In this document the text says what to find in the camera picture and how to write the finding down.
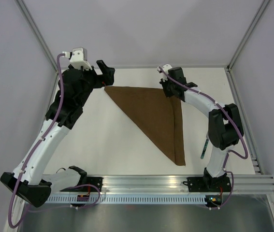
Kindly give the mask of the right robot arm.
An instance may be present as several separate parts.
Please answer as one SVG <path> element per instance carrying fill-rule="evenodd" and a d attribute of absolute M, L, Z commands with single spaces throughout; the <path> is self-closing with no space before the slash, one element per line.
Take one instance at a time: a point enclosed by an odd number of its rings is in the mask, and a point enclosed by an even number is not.
<path fill-rule="evenodd" d="M 175 96 L 198 109 L 208 118 L 207 141 L 212 144 L 209 163 L 202 177 L 188 177 L 183 182 L 189 192 L 230 192 L 231 181 L 226 164 L 236 144 L 244 144 L 244 130 L 236 104 L 220 104 L 202 92 L 193 82 L 187 82 L 180 67 L 166 64 L 158 67 L 160 84 L 166 97 Z"/>

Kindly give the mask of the aluminium frame post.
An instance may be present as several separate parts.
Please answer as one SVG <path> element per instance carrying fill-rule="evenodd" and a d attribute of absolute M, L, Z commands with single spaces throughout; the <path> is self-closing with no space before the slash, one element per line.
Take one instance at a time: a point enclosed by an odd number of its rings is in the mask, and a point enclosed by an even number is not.
<path fill-rule="evenodd" d="M 250 37 L 252 36 L 253 32 L 255 31 L 258 23 L 260 22 L 261 18 L 263 17 L 265 11 L 267 10 L 269 4 L 271 3 L 271 0 L 263 0 L 261 2 L 261 5 L 257 9 L 252 21 L 250 22 L 247 30 L 245 31 L 239 45 L 237 46 L 233 56 L 231 57 L 230 62 L 225 68 L 225 71 L 230 72 L 232 68 L 234 67 L 235 63 L 237 62 L 239 56 L 241 55 L 244 47 L 248 43 Z"/>
<path fill-rule="evenodd" d="M 41 47 L 44 55 L 46 56 L 48 62 L 55 72 L 58 72 L 56 59 L 53 57 L 40 29 L 38 28 L 30 10 L 28 9 L 24 0 L 14 0 L 17 7 L 19 8 L 21 14 L 23 15 L 25 21 L 27 22 L 29 28 L 31 29 L 34 37 L 38 41 L 39 46 Z"/>

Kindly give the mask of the brown cloth napkin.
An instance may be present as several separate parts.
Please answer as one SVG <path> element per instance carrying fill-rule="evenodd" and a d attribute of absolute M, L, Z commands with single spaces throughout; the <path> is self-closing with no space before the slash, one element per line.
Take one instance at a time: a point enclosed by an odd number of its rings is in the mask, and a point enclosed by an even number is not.
<path fill-rule="evenodd" d="M 175 165 L 185 166 L 181 101 L 159 88 L 106 87 L 105 92 Z"/>

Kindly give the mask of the knife with teal handle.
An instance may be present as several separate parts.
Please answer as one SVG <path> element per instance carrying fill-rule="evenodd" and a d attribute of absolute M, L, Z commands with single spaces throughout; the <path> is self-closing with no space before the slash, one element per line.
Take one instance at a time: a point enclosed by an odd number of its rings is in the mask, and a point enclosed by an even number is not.
<path fill-rule="evenodd" d="M 204 143 L 204 146 L 203 146 L 203 149 L 202 149 L 201 159 L 204 159 L 204 156 L 205 156 L 205 153 L 206 153 L 206 150 L 207 150 L 207 147 L 208 147 L 208 143 L 209 143 L 209 138 L 206 137 L 206 140 L 205 140 L 205 143 Z"/>

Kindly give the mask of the aluminium front rail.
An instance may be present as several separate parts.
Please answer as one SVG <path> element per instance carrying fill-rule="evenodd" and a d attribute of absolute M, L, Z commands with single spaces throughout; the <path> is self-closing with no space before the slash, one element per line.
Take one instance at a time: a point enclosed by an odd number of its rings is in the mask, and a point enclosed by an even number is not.
<path fill-rule="evenodd" d="M 186 175 L 102 175 L 102 192 L 110 194 L 188 194 Z M 234 175 L 233 194 L 274 194 L 271 175 Z"/>

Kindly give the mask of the right aluminium frame post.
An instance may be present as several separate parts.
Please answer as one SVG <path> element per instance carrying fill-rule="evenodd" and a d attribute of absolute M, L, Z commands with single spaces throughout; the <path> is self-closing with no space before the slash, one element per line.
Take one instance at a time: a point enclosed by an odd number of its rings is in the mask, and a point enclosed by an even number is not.
<path fill-rule="evenodd" d="M 231 57 L 230 62 L 225 68 L 225 71 L 230 72 L 232 68 L 234 67 L 235 63 L 237 62 L 239 56 L 241 55 L 244 47 L 248 43 L 250 37 L 252 36 L 253 32 L 255 31 L 258 23 L 260 22 L 261 18 L 263 17 L 265 11 L 267 10 L 269 4 L 271 3 L 271 0 L 263 0 L 261 2 L 261 5 L 257 9 L 252 21 L 250 22 L 247 30 L 245 31 L 239 45 L 237 46 L 233 56 Z"/>

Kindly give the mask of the left aluminium frame post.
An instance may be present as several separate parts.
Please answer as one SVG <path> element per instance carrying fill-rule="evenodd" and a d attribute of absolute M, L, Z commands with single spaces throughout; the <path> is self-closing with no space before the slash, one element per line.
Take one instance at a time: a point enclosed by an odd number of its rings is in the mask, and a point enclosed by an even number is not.
<path fill-rule="evenodd" d="M 14 0 L 17 7 L 19 8 L 21 14 L 23 15 L 25 21 L 27 22 L 29 28 L 31 29 L 34 37 L 38 41 L 39 46 L 41 47 L 44 55 L 46 56 L 48 62 L 55 72 L 58 72 L 56 59 L 53 57 L 40 29 L 38 28 L 30 10 L 28 9 L 24 0 Z"/>

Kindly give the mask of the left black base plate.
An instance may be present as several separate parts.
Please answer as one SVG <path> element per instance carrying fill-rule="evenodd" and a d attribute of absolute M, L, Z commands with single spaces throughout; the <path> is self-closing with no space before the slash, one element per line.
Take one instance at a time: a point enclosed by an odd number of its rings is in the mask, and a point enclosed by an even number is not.
<path fill-rule="evenodd" d="M 90 186 L 83 186 L 81 187 L 80 185 L 93 185 L 101 191 L 101 188 L 103 186 L 103 177 L 98 176 L 87 176 L 84 177 L 82 180 L 78 182 L 76 186 L 77 188 L 65 188 L 61 190 L 60 192 L 98 192 L 95 188 L 90 187 Z"/>

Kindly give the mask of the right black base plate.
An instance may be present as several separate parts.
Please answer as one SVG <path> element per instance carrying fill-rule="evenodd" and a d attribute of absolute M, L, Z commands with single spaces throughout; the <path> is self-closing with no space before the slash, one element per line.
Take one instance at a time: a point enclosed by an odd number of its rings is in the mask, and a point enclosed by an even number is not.
<path fill-rule="evenodd" d="M 220 177 L 204 176 L 190 176 L 186 180 L 186 185 L 189 192 L 230 192 L 231 181 L 226 175 Z"/>

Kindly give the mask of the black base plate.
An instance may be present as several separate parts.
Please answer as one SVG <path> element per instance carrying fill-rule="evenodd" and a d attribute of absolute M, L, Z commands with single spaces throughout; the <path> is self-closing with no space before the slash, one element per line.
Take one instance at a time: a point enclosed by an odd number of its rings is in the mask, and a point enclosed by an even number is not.
<path fill-rule="evenodd" d="M 190 176 L 186 180 L 186 185 L 189 192 L 230 192 L 231 181 L 226 175 L 220 177 L 204 176 Z"/>
<path fill-rule="evenodd" d="M 80 185 L 93 185 L 101 191 L 101 188 L 103 186 L 103 177 L 98 176 L 87 176 L 84 177 L 82 180 L 78 182 L 76 186 L 77 188 L 65 188 L 61 190 L 60 192 L 98 192 L 95 188 L 90 187 L 90 186 L 83 186 L 81 187 Z"/>

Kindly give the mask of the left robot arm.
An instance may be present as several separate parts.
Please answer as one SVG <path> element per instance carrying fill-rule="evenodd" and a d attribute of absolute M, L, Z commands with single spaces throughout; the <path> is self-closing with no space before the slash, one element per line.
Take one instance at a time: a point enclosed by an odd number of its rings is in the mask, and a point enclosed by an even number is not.
<path fill-rule="evenodd" d="M 58 145 L 83 113 L 91 92 L 114 83 L 115 68 L 108 67 L 103 60 L 96 63 L 101 74 L 93 67 L 86 70 L 73 65 L 63 72 L 54 102 L 30 151 L 12 172 L 4 172 L 0 177 L 1 183 L 11 192 L 36 208 L 53 193 L 71 187 L 76 191 L 87 188 L 87 173 L 76 166 L 55 174 L 44 175 L 44 171 Z"/>

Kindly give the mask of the right side aluminium rail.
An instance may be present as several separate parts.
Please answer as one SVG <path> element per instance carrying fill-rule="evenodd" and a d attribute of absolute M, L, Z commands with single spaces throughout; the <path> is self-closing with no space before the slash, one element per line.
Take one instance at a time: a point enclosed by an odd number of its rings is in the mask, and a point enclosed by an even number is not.
<path fill-rule="evenodd" d="M 251 156 L 251 159 L 256 163 L 256 167 L 257 169 L 255 170 L 256 174 L 264 174 L 262 167 L 260 165 L 260 161 L 258 158 L 258 153 L 257 153 L 257 149 L 255 147 L 255 143 L 254 143 L 254 139 L 252 136 L 252 133 L 250 131 L 250 127 L 248 124 L 248 120 L 246 118 L 246 114 L 244 111 L 244 107 L 242 104 L 242 101 L 240 99 L 240 95 L 238 92 L 238 89 L 236 87 L 234 78 L 232 76 L 231 70 L 229 70 L 228 68 L 225 68 L 225 74 L 231 89 L 231 94 L 233 96 L 233 99 L 235 101 L 235 104 L 238 106 L 239 108 L 239 112 L 240 112 L 240 116 L 241 116 L 241 120 L 242 120 L 242 125 L 243 125 L 243 129 L 244 129 L 244 134 L 245 134 L 245 139 L 246 139 L 246 144 L 249 150 L 249 154 Z"/>

